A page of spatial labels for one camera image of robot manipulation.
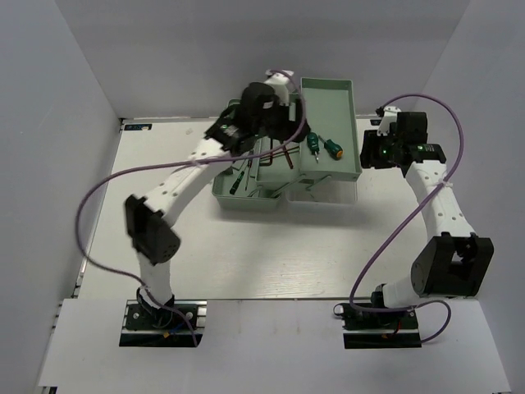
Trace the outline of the black green precision screwdriver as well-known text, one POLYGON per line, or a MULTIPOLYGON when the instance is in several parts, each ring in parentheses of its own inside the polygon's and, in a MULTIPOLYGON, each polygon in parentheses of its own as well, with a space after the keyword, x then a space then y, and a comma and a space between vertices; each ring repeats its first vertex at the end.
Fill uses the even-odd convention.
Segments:
POLYGON ((236 177, 234 183, 230 187, 229 193, 230 195, 235 195, 236 191, 239 189, 240 183, 242 182, 244 178, 245 171, 241 171, 239 175, 236 177))

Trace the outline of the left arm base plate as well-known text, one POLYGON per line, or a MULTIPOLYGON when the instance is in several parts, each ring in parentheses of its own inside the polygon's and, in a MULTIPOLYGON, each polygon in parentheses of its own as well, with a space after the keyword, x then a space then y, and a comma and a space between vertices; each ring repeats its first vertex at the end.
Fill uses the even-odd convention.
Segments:
POLYGON ((119 347, 195 348, 202 339, 207 314, 205 300, 179 300, 174 307, 189 320, 192 334, 178 314, 163 310, 154 320, 136 300, 126 304, 119 347))

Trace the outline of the green plastic toolbox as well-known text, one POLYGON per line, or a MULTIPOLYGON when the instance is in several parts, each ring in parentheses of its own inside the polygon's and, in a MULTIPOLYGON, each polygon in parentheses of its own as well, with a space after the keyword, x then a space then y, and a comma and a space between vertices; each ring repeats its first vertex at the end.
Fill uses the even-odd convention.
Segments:
POLYGON ((283 201, 295 206, 346 207, 358 199, 357 181, 362 173, 351 80, 302 78, 307 121, 320 144, 333 141, 342 148, 334 159, 325 148, 313 154, 306 142, 279 143, 265 137, 254 152, 270 155, 233 164, 217 176, 212 196, 227 210, 271 212, 283 201))

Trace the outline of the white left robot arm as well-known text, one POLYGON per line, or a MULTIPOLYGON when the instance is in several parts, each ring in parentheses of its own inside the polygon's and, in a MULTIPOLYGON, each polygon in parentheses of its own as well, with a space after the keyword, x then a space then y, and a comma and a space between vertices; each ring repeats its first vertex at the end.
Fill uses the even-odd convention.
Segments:
POLYGON ((137 299, 146 306, 145 318, 154 327, 163 328, 173 318, 170 261, 180 248, 173 227, 186 206, 232 163, 252 159, 253 147, 262 137, 285 147, 303 141, 309 133, 301 98, 295 103, 296 118, 290 119, 292 85, 283 71, 250 83, 239 103, 225 109, 206 130, 188 163, 145 196, 126 199, 126 230, 139 259, 137 299))

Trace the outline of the blue red precision screwdriver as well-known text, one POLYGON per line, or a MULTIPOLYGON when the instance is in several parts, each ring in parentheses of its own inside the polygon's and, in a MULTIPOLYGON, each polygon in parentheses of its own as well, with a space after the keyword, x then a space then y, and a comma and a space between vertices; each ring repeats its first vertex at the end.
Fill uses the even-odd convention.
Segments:
POLYGON ((253 160, 252 159, 248 160, 248 163, 247 163, 247 166, 246 166, 244 190, 248 189, 248 183, 249 183, 249 178, 250 178, 250 172, 251 172, 252 164, 253 164, 253 160))

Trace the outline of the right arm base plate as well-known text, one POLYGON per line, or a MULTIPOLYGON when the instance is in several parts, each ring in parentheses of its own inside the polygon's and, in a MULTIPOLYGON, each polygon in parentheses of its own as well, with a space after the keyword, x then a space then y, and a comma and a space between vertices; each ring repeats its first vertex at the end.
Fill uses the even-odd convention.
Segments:
POLYGON ((410 349, 422 346, 414 312, 378 314, 336 304, 333 314, 342 321, 346 350, 410 349))

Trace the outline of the small brown hex key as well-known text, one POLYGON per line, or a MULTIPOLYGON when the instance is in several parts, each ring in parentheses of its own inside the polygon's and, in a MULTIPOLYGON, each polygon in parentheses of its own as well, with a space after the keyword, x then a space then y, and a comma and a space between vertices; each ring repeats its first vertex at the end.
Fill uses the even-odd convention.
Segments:
POLYGON ((276 158, 279 158, 279 157, 283 157, 283 156, 286 156, 286 155, 291 155, 293 153, 297 153, 299 152, 299 146, 296 146, 292 149, 287 149, 286 151, 283 151, 282 149, 281 150, 278 150, 274 153, 270 153, 270 154, 267 154, 267 155, 264 155, 260 158, 255 158, 255 160, 273 160, 273 159, 276 159, 276 158))

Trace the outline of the large brown hex key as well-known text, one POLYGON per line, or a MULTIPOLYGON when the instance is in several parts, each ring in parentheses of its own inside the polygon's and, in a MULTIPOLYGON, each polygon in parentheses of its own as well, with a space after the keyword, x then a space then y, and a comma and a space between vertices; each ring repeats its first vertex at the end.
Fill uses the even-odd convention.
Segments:
POLYGON ((290 153, 289 153, 289 151, 288 151, 288 149, 286 148, 285 145, 282 147, 282 154, 284 155, 284 158, 285 158, 289 168, 290 169, 294 169, 294 164, 293 164, 292 159, 290 157, 290 153))

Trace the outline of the long thin brown hex key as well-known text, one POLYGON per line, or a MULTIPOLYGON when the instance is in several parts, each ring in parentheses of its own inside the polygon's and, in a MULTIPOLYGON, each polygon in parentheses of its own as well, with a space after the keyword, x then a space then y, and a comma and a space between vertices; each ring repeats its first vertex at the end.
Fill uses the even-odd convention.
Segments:
MULTIPOLYGON (((269 146, 262 149, 263 152, 271 151, 274 148, 274 139, 269 139, 269 146)), ((273 154, 269 153, 259 159, 260 167, 270 167, 273 163, 273 154)))

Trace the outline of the green orange stubby screwdriver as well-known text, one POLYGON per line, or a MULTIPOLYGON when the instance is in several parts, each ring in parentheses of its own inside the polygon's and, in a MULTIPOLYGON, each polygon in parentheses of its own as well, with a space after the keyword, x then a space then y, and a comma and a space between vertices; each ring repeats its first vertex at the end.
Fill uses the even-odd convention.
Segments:
POLYGON ((344 155, 344 150, 341 148, 339 144, 334 142, 331 139, 325 140, 320 135, 318 136, 318 139, 323 144, 324 149, 328 152, 330 157, 336 161, 341 160, 344 155))

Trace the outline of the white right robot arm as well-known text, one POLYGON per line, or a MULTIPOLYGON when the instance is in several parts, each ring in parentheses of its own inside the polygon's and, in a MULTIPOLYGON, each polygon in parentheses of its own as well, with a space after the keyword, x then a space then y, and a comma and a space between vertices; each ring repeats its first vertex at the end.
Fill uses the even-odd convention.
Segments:
POLYGON ((446 157, 427 141, 425 112, 403 112, 389 106, 380 112, 377 130, 366 131, 360 154, 364 168, 397 167, 422 204, 427 244, 409 274, 377 287, 379 300, 370 307, 372 321, 383 328, 400 317, 400 309, 423 299, 471 298, 477 295, 494 254, 490 238, 468 223, 445 180, 446 157))

